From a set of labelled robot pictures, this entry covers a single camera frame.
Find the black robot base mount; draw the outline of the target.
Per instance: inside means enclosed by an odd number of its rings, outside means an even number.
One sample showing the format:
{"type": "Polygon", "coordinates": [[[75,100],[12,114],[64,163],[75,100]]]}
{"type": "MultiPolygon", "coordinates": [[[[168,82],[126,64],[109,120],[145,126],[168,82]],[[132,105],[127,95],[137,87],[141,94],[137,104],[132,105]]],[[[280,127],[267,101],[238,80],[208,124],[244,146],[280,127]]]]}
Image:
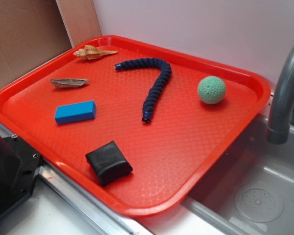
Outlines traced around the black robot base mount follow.
{"type": "Polygon", "coordinates": [[[41,162],[22,138],[0,136],[0,220],[32,196],[41,162]]]}

